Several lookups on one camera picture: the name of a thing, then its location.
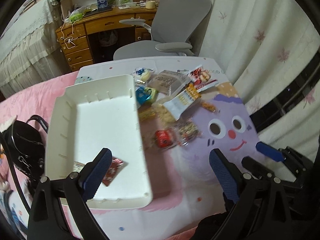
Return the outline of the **blue candy packet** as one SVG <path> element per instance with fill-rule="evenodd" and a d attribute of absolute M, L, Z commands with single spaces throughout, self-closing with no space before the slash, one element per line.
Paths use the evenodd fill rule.
<path fill-rule="evenodd" d="M 147 93 L 143 87 L 138 87 L 136 89 L 136 100 L 140 105 L 146 103 L 149 98 L 151 98 L 151 95 Z"/>

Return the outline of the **clear nut brittle packet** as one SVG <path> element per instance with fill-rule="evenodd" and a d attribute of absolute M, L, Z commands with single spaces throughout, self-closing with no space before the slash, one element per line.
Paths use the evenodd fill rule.
<path fill-rule="evenodd" d="M 182 146 L 202 136 L 202 132 L 192 120 L 178 122 L 175 125 L 175 133 L 179 144 Z"/>

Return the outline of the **white plastic storage bin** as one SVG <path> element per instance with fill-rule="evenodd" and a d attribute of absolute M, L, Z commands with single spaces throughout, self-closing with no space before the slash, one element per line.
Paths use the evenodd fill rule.
<path fill-rule="evenodd" d="M 66 88 L 55 100 L 46 139 L 44 173 L 62 179 L 74 163 L 92 161 L 103 148 L 124 162 L 110 185 L 100 185 L 88 206 L 137 209 L 153 199 L 131 75 Z"/>

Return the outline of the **pink bed quilt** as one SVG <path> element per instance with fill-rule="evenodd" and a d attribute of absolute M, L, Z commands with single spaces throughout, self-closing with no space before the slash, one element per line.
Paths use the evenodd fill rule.
<path fill-rule="evenodd" d="M 32 115 L 39 115 L 50 122 L 55 99 L 63 95 L 66 87 L 75 83 L 77 74 L 73 72 L 38 83 L 2 101 L 1 132 L 15 120 L 26 122 Z M 1 213 L 1 239 L 13 239 L 9 234 L 17 237 Z"/>

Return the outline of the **blueberry cream bun packet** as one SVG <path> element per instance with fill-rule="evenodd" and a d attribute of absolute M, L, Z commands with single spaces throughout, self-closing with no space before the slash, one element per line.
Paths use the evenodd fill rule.
<path fill-rule="evenodd" d="M 146 84 L 152 77 L 154 71 L 150 68 L 136 68 L 132 73 L 136 83 Z"/>

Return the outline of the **red white date cake packet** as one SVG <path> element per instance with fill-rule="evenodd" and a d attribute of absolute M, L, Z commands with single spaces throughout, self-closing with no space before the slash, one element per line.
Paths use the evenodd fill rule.
<path fill-rule="evenodd" d="M 209 70 L 204 69 L 203 65 L 198 65 L 188 73 L 196 90 L 200 93 L 218 84 L 218 80 L 210 74 Z"/>

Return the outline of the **cartoon printed play mat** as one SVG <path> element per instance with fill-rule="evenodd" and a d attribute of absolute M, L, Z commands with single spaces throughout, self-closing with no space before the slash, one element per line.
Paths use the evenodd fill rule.
<path fill-rule="evenodd" d="M 78 81 L 132 74 L 139 68 L 155 73 L 203 72 L 217 83 L 202 93 L 215 107 L 209 111 L 197 103 L 181 121 L 192 123 L 198 133 L 178 135 L 172 147 L 155 142 L 158 130 L 169 129 L 160 118 L 140 124 L 153 193 L 152 202 L 138 209 L 93 209 L 93 215 L 110 239 L 188 239 L 205 217 L 222 213 L 222 189 L 209 164 L 211 150 L 219 148 L 236 165 L 249 155 L 264 161 L 255 149 L 258 135 L 239 94 L 213 59 L 203 57 L 141 57 L 93 64 L 81 68 Z"/>

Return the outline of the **white oat protein bar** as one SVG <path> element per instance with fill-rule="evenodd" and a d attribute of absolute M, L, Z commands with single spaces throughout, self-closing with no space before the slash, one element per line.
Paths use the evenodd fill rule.
<path fill-rule="evenodd" d="M 163 106 L 169 111 L 172 117 L 177 121 L 182 113 L 195 103 L 201 95 L 190 83 L 180 94 L 177 94 L 173 99 L 163 103 Z"/>

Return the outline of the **grey office chair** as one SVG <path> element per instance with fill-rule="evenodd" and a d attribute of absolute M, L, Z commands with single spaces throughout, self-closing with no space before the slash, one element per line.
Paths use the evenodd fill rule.
<path fill-rule="evenodd" d="M 145 19 L 120 20 L 121 24 L 146 29 L 151 40 L 141 40 L 116 50 L 113 59 L 123 60 L 152 56 L 193 56 L 189 38 L 208 15 L 210 0 L 160 0 L 152 25 Z"/>

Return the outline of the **large clear cake packet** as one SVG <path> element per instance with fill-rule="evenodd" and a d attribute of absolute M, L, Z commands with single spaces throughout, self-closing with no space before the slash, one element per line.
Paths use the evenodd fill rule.
<path fill-rule="evenodd" d="M 148 87 L 165 95 L 176 95 L 190 82 L 190 77 L 182 72 L 164 70 L 151 79 Z"/>

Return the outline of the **red packet in bin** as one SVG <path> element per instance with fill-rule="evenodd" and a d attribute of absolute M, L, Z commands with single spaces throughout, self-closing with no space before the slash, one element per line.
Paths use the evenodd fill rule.
<path fill-rule="evenodd" d="M 110 167 L 108 168 L 108 171 L 106 172 L 102 183 L 105 186 L 109 186 L 112 181 L 114 180 L 114 178 L 116 178 L 116 176 L 119 174 L 119 172 L 121 172 L 125 167 L 127 166 L 127 162 L 113 157 L 112 158 L 112 163 L 110 165 Z"/>

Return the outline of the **yellow snack bar packet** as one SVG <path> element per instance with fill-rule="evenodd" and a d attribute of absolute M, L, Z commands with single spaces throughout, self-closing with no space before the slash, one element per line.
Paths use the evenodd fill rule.
<path fill-rule="evenodd" d="M 138 113 L 138 117 L 140 121 L 153 119 L 156 117 L 156 112 L 153 110 L 153 108 L 148 108 Z"/>

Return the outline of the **wooden desk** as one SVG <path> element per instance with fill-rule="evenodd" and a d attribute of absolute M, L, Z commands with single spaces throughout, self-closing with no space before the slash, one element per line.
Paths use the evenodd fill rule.
<path fill-rule="evenodd" d="M 71 71 L 106 61 L 112 61 L 114 52 L 127 44 L 149 40 L 150 33 L 143 27 L 125 25 L 121 20 L 137 18 L 152 25 L 156 9 L 113 8 L 84 17 L 73 24 L 64 23 L 56 30 L 57 41 L 61 45 Z"/>

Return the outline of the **floral blanket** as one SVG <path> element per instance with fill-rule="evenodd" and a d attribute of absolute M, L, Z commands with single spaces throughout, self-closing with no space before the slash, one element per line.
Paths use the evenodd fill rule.
<path fill-rule="evenodd" d="M 27 239 L 28 213 L 14 185 L 9 164 L 1 153 L 1 213 L 19 239 Z"/>

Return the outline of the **clear cracker packet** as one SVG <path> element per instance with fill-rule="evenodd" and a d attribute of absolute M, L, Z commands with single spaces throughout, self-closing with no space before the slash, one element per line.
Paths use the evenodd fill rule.
<path fill-rule="evenodd" d="M 176 119 L 172 113 L 161 103 L 152 104 L 153 110 L 157 116 L 165 123 L 172 124 L 177 122 L 179 119 Z"/>

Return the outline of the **orange crispy snack packet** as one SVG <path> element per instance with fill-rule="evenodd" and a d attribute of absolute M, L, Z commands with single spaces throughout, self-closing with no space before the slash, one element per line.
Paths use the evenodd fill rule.
<path fill-rule="evenodd" d="M 206 109 L 209 112 L 217 113 L 218 111 L 214 104 L 207 102 L 206 100 L 201 100 L 200 104 L 202 108 Z"/>

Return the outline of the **black handbag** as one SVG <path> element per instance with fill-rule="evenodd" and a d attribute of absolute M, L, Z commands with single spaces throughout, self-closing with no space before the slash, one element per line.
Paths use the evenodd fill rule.
<path fill-rule="evenodd" d="M 39 115 L 31 116 L 27 122 L 15 120 L 4 131 L 14 165 L 29 179 L 38 181 L 44 174 L 45 145 L 40 132 L 29 124 L 36 121 L 48 132 L 48 123 Z"/>

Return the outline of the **white floral curtain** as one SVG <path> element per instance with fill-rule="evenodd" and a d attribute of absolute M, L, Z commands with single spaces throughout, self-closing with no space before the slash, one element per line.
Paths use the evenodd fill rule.
<path fill-rule="evenodd" d="M 211 0 L 200 55 L 239 92 L 262 141 L 314 158 L 319 34 L 295 0 Z"/>

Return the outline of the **green tissue pack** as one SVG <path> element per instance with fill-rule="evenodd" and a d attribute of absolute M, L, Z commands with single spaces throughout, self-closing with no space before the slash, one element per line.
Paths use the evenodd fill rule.
<path fill-rule="evenodd" d="M 68 18 L 68 23 L 78 22 L 82 18 L 83 18 L 83 14 L 82 13 L 76 13 L 76 14 L 70 15 L 69 18 Z"/>

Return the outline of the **red date snack packet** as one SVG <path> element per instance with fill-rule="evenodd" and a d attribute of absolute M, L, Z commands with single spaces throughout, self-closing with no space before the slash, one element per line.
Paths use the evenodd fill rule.
<path fill-rule="evenodd" d="M 157 130 L 155 132 L 155 142 L 159 148 L 169 148 L 174 145 L 174 135 L 169 129 Z"/>

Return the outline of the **green candy packet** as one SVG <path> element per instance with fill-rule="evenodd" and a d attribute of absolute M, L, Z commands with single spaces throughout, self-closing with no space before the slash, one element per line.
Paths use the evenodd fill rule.
<path fill-rule="evenodd" d="M 146 87 L 146 93 L 149 95 L 147 103 L 154 103 L 157 100 L 158 91 L 154 88 Z"/>

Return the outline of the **white lace cloth cover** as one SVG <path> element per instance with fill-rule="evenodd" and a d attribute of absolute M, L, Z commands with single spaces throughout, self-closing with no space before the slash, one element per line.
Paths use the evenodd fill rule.
<path fill-rule="evenodd" d="M 5 98 L 71 71 L 55 32 L 61 25 L 61 9 L 49 0 L 40 0 L 10 23 L 1 36 Z"/>

